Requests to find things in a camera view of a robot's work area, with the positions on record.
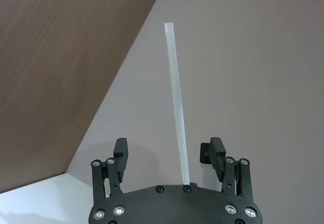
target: white wall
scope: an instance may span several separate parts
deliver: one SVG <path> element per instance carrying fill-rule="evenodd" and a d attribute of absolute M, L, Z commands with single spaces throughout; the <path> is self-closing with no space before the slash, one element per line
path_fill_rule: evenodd
<path fill-rule="evenodd" d="M 215 188 L 199 145 L 250 159 L 264 223 L 322 223 L 324 0 L 157 0 L 68 172 L 127 137 L 122 188 L 180 184 L 165 22 L 174 22 L 190 177 Z"/>
<path fill-rule="evenodd" d="M 0 194 L 0 224 L 87 224 L 92 188 L 63 174 Z"/>

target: wooden wall panel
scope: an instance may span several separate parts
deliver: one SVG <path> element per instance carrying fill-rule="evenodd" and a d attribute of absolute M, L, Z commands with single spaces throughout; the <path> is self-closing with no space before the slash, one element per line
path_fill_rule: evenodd
<path fill-rule="evenodd" d="M 0 0 L 0 192 L 67 169 L 154 2 Z"/>

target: transparent acrylic rod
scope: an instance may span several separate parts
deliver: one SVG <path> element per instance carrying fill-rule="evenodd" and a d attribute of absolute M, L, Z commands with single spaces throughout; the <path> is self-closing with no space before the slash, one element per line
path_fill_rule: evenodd
<path fill-rule="evenodd" d="M 189 185 L 190 180 L 189 180 L 186 135 L 185 135 L 185 128 L 184 128 L 182 98 L 181 98 L 181 89 L 180 89 L 180 77 L 179 77 L 177 51 L 176 51 L 176 40 L 175 40 L 175 36 L 174 36 L 173 23 L 165 23 L 164 27 L 165 27 L 166 38 L 167 38 L 173 109 L 174 109 L 174 118 L 175 118 L 175 122 L 176 122 L 179 154 L 180 154 L 182 183 L 184 185 Z"/>

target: white floor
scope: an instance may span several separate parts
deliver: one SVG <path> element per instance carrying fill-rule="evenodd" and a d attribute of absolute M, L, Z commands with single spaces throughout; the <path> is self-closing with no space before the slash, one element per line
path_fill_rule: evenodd
<path fill-rule="evenodd" d="M 87 224 L 92 188 L 69 174 L 0 194 L 0 224 Z"/>

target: bolt head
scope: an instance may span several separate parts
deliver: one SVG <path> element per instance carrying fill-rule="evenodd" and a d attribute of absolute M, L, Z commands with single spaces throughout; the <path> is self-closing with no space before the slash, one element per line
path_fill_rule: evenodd
<path fill-rule="evenodd" d="M 105 212 L 103 210 L 97 210 L 93 218 L 96 220 L 101 220 L 104 216 L 105 216 Z"/>
<path fill-rule="evenodd" d="M 225 210 L 230 214 L 236 214 L 236 207 L 233 205 L 226 205 Z"/>
<path fill-rule="evenodd" d="M 118 205 L 113 210 L 114 215 L 122 215 L 125 212 L 125 208 L 122 205 Z"/>
<path fill-rule="evenodd" d="M 191 191 L 191 187 L 189 185 L 185 185 L 183 187 L 183 191 L 189 193 Z"/>
<path fill-rule="evenodd" d="M 164 191 L 164 187 L 163 186 L 157 186 L 156 188 L 156 191 L 158 192 L 158 193 L 162 193 L 163 191 Z"/>
<path fill-rule="evenodd" d="M 253 209 L 253 208 L 245 208 L 245 214 L 248 216 L 248 217 L 257 217 L 257 212 Z"/>
<path fill-rule="evenodd" d="M 249 164 L 249 162 L 247 160 L 245 160 L 245 159 L 242 159 L 241 160 L 241 163 L 244 164 L 244 165 L 248 165 Z"/>
<path fill-rule="evenodd" d="M 233 163 L 234 160 L 232 158 L 226 158 L 226 161 L 229 162 L 229 163 Z"/>

